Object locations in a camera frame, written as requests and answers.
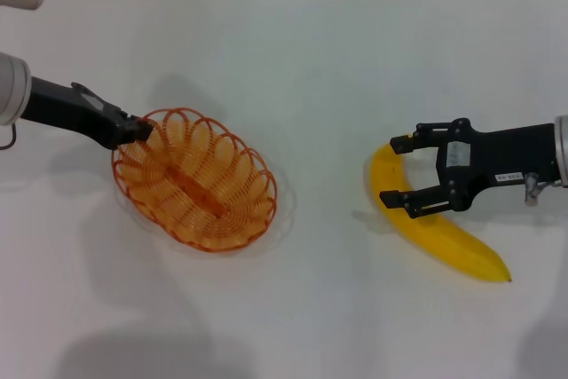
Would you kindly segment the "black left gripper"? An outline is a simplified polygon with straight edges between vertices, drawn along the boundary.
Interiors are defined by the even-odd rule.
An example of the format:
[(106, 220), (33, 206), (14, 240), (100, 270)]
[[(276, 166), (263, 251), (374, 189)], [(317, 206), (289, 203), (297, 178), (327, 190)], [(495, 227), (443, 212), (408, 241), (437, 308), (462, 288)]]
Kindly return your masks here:
[(34, 77), (21, 118), (84, 135), (107, 149), (147, 141), (154, 126), (147, 119), (128, 117), (79, 83), (63, 86)]

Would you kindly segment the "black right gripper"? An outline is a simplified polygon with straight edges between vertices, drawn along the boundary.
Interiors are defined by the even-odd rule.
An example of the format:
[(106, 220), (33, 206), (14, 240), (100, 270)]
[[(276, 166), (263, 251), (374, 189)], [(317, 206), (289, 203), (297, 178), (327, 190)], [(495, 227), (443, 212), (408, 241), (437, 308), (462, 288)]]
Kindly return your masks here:
[(559, 180), (552, 123), (481, 132), (466, 118), (418, 123), (409, 135), (390, 139), (395, 154), (437, 148), (439, 186), (412, 191), (381, 191), (387, 209), (412, 218), (448, 210), (465, 211), (488, 188), (522, 186), (527, 175), (540, 184)]

